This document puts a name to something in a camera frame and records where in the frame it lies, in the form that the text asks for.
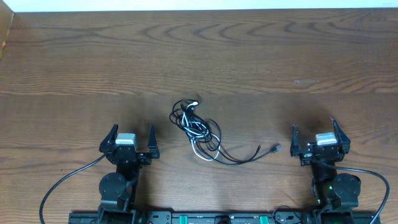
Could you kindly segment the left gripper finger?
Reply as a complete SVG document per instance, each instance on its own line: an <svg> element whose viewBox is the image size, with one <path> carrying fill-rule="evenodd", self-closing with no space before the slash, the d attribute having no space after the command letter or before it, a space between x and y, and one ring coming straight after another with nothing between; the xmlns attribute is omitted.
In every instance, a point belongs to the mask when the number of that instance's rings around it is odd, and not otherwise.
<svg viewBox="0 0 398 224"><path fill-rule="evenodd" d="M106 135L106 137L102 140L99 145L99 151L102 153L106 153L109 148L115 144L116 136L118 131L118 125L114 124L111 128L110 132Z"/></svg>
<svg viewBox="0 0 398 224"><path fill-rule="evenodd" d="M160 157L160 151L155 138L155 128L153 124L150 126L147 147L149 148L149 155L152 159L158 159Z"/></svg>

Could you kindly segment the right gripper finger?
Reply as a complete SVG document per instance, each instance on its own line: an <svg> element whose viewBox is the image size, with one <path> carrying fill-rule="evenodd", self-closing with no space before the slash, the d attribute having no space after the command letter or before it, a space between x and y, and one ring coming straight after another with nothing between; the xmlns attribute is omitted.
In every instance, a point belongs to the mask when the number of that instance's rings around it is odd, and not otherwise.
<svg viewBox="0 0 398 224"><path fill-rule="evenodd" d="M297 126L295 124L292 125L292 142L290 145L290 155L292 157L297 157L300 153L300 146L299 146L299 138L297 132Z"/></svg>
<svg viewBox="0 0 398 224"><path fill-rule="evenodd" d="M340 148L340 150L343 153L345 153L345 154L349 153L351 140L342 131L342 129L339 127L339 125L335 119L332 119L332 124L333 124L333 129L334 129L334 133L336 136L338 147Z"/></svg>

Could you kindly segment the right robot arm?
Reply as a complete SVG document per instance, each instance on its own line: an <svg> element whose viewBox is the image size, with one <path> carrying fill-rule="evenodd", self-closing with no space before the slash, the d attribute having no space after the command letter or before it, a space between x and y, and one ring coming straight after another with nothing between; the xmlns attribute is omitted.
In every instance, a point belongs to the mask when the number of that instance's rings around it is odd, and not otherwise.
<svg viewBox="0 0 398 224"><path fill-rule="evenodd" d="M315 135L306 147L299 144L297 126L292 126L290 155L300 159L301 166L312 170L312 192L319 207L303 215L304 223L353 223L352 209L357 207L361 180L356 175L337 173L336 163L349 153L351 141L332 121L333 131Z"/></svg>

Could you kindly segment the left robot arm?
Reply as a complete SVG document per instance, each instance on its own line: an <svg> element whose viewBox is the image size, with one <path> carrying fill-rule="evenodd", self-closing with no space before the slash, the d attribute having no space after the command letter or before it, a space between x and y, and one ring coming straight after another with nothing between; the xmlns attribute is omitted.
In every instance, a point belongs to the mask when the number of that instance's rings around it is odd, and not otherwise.
<svg viewBox="0 0 398 224"><path fill-rule="evenodd" d="M148 222L146 212L136 209L135 204L140 169L160 157L154 126L150 126L147 147L147 152L138 152L136 135L118 133L117 124L100 143L99 151L116 166L116 171L106 174L99 183L99 224Z"/></svg>

